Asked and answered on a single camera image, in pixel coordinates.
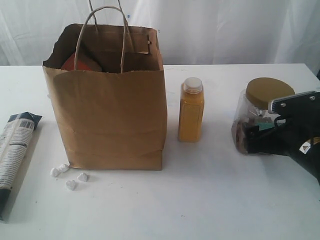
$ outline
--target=paper bag handle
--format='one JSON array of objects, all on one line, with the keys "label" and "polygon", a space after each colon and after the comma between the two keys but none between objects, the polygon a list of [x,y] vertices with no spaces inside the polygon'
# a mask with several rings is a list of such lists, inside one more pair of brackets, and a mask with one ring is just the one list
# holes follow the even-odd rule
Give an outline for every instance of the paper bag handle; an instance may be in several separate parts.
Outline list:
[{"label": "paper bag handle", "polygon": [[91,17],[98,11],[102,10],[102,9],[115,9],[117,11],[119,11],[122,16],[123,16],[123,43],[122,43],[122,53],[121,53],[121,63],[120,63],[120,72],[123,73],[124,72],[124,62],[125,62],[125,46],[126,46],[126,32],[127,30],[129,29],[129,26],[128,26],[128,22],[127,22],[127,19],[126,19],[126,16],[124,14],[124,12],[120,9],[120,8],[117,8],[115,6],[101,6],[101,7],[98,7],[97,9],[93,10],[92,12],[90,12],[89,16],[86,18],[82,28],[81,28],[81,31],[80,31],[80,34],[79,34],[79,38],[78,38],[78,42],[76,43],[76,47],[75,47],[75,55],[74,55],[74,70],[77,70],[78,68],[78,55],[79,55],[79,49],[80,49],[80,44],[81,44],[81,41],[82,41],[82,38],[83,38],[83,35],[84,35],[84,32],[85,32],[85,28],[89,22],[89,20],[91,19]]}]

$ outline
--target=plastic bottle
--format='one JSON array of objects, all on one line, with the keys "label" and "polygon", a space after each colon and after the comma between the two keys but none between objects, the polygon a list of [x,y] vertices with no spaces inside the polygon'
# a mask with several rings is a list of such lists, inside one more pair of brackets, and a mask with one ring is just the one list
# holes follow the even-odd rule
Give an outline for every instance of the plastic bottle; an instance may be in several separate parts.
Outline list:
[{"label": "plastic bottle", "polygon": [[201,137],[205,97],[202,81],[187,78],[181,85],[178,139],[181,142],[198,142]]}]

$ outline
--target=brown paper bag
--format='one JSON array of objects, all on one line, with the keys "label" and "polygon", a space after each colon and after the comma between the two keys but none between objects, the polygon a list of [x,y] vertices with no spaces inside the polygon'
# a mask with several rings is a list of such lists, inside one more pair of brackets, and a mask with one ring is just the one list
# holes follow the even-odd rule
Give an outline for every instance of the brown paper bag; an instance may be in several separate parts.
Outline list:
[{"label": "brown paper bag", "polygon": [[[120,11],[125,27],[87,25],[103,8]],[[61,70],[74,52],[76,69],[81,52],[103,72]],[[156,30],[128,27],[119,8],[97,8],[64,29],[43,71],[71,167],[162,169],[167,102]]]}]

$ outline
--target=gold jar lid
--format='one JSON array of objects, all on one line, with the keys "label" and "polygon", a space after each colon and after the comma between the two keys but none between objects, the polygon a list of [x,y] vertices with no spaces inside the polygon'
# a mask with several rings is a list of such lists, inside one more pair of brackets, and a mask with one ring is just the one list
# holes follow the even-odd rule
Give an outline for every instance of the gold jar lid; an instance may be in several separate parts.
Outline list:
[{"label": "gold jar lid", "polygon": [[245,90],[246,98],[262,110],[267,110],[268,103],[272,100],[294,94],[295,91],[288,84],[270,77],[253,79]]}]

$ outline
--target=toothpaste tube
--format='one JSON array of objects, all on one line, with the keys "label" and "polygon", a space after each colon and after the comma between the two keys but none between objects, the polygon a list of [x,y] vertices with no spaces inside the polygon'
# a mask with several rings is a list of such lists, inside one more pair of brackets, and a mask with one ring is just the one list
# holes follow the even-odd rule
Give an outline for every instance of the toothpaste tube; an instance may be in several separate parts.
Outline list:
[{"label": "toothpaste tube", "polygon": [[30,112],[12,115],[0,135],[0,220],[3,220],[12,184],[41,118]]}]

